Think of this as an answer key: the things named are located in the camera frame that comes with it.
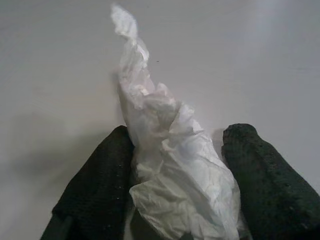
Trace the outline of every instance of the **tissue paper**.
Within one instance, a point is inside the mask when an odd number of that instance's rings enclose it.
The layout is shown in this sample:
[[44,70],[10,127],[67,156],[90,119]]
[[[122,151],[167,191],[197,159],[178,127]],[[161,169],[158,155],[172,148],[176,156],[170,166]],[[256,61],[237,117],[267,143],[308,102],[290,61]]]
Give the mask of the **tissue paper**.
[[194,119],[194,110],[164,84],[154,86],[135,18],[118,5],[111,8],[115,32],[126,39],[118,93],[135,146],[134,205],[170,240],[184,233],[195,240],[239,239],[240,191],[231,171]]

